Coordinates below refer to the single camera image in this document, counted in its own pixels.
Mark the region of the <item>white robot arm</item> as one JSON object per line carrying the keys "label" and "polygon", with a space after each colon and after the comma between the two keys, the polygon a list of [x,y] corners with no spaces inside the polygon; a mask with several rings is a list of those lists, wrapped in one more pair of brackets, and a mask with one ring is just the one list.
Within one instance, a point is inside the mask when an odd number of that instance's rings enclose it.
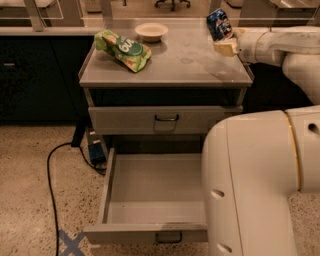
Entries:
{"label": "white robot arm", "polygon": [[216,124],[202,151],[209,256],[298,256],[288,198],[320,188],[320,28],[238,28],[223,55],[279,66],[311,106]]}

